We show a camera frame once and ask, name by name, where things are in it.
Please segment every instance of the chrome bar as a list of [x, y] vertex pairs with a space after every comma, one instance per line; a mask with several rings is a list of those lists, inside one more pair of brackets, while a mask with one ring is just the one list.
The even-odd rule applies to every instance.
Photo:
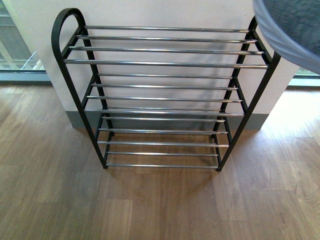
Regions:
[[148, 78], [181, 78], [181, 79], [232, 79], [232, 76], [189, 76], [189, 75], [160, 75], [160, 74], [111, 74], [98, 73], [98, 76], [106, 77], [148, 77]]
[[220, 116], [220, 117], [243, 117], [243, 113], [224, 112], [178, 112], [178, 111], [134, 111], [113, 109], [85, 109], [85, 112], [109, 113], [109, 114], [159, 114], [159, 115], [185, 115], [185, 116]]
[[91, 36], [77, 35], [82, 40], [124, 40], [124, 41], [166, 41], [166, 42], [192, 42], [192, 43], [222, 43], [222, 44], [255, 44], [257, 40], [242, 39], [210, 39], [188, 37], [148, 37], [148, 36]]
[[96, 83], [93, 83], [91, 86], [97, 87], [97, 88], [192, 89], [192, 90], [222, 90], [222, 91], [238, 90], [237, 87], [114, 85], [114, 84], [96, 84]]
[[121, 48], [121, 47], [93, 47], [93, 46], [70, 46], [69, 49], [73, 51], [135, 52], [135, 53], [221, 54], [221, 55], [259, 55], [259, 56], [264, 54], [263, 51]]
[[162, 152], [119, 152], [108, 151], [114, 155], [143, 155], [143, 156], [185, 156], [185, 157], [217, 157], [218, 154], [197, 154], [197, 153], [162, 153]]
[[193, 143], [193, 142], [154, 142], [154, 141], [98, 141], [98, 144], [107, 145], [155, 145], [155, 146], [188, 146], [188, 147], [221, 147], [227, 148], [228, 144]]
[[220, 109], [200, 109], [200, 108], [172, 108], [172, 107], [116, 107], [108, 106], [108, 109], [137, 109], [137, 110], [174, 110], [174, 111], [211, 111], [211, 112], [220, 112]]
[[268, 65], [261, 64], [228, 64], [228, 63], [201, 63], [201, 62], [156, 62], [156, 61], [106, 61], [66, 59], [66, 64], [91, 65], [126, 65], [126, 66], [160, 66], [160, 67], [189, 67], [189, 68], [225, 68], [225, 69], [268, 69]]
[[165, 98], [136, 96], [86, 96], [88, 99], [108, 100], [146, 100], [146, 101], [176, 101], [176, 102], [211, 102], [211, 103], [241, 103], [240, 99], [198, 99], [198, 98]]
[[186, 122], [214, 122], [223, 123], [220, 119], [195, 119], [195, 118], [148, 118], [148, 117], [121, 117], [121, 116], [103, 116], [108, 120], [139, 120], [139, 121], [186, 121]]
[[186, 131], [186, 130], [149, 130], [149, 129], [119, 129], [99, 128], [100, 131], [123, 134], [177, 134], [177, 135], [218, 135], [228, 134], [227, 131]]
[[193, 28], [193, 27], [153, 27], [153, 26], [98, 26], [86, 25], [85, 29], [97, 30], [153, 30], [177, 32], [207, 32], [207, 33], [249, 33], [248, 29], [223, 29], [223, 28]]
[[143, 164], [119, 164], [107, 163], [110, 167], [151, 167], [151, 168], [184, 168], [184, 169], [217, 169], [218, 166], [187, 166], [187, 165], [143, 165]]

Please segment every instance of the gray fabric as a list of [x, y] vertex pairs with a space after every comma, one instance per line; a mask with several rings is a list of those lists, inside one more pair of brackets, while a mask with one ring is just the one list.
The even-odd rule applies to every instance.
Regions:
[[263, 0], [263, 3], [283, 32], [320, 56], [320, 0]]

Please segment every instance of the glass pane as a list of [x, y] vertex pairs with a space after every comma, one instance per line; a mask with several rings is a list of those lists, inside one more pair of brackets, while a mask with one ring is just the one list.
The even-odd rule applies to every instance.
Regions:
[[37, 53], [31, 53], [0, 0], [0, 70], [45, 70]]
[[312, 71], [309, 71], [307, 69], [304, 69], [302, 67], [300, 67], [298, 69], [298, 71], [296, 72], [296, 75], [303, 75], [303, 76], [319, 76], [318, 74], [312, 72]]

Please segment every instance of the gray baseboard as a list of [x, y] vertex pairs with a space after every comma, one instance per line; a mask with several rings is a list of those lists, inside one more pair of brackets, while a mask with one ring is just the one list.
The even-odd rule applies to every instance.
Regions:
[[[84, 124], [81, 120], [81, 117], [77, 111], [66, 111], [67, 116], [74, 128], [84, 128]], [[269, 114], [252, 114], [245, 129], [247, 130], [260, 130], [264, 122], [266, 121]], [[98, 124], [98, 120], [100, 117], [99, 113], [89, 112], [87, 113], [88, 120], [93, 128], [95, 128]], [[228, 123], [231, 130], [235, 130], [238, 128], [241, 117], [230, 117], [228, 118]], [[153, 129], [155, 122], [153, 121], [130, 121], [130, 128], [137, 129]], [[117, 120], [113, 122], [114, 128], [128, 128], [128, 122], [123, 120]], [[210, 123], [195, 123], [189, 121], [175, 121], [175, 122], [160, 122], [157, 124], [157, 129], [210, 129], [213, 127], [213, 124]]]
[[0, 71], [0, 85], [52, 85], [45, 71]]

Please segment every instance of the curved handle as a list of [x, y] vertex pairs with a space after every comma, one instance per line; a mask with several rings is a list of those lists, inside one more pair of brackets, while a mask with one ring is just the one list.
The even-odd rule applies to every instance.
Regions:
[[51, 32], [51, 45], [52, 45], [52, 50], [55, 58], [62, 59], [61, 55], [61, 49], [60, 49], [60, 33], [62, 26], [65, 22], [65, 20], [70, 17], [74, 16], [78, 22], [78, 28], [84, 29], [86, 22], [85, 18], [82, 15], [81, 11], [77, 8], [66, 8], [62, 10], [58, 16], [56, 17], [53, 27], [52, 27], [52, 32]]

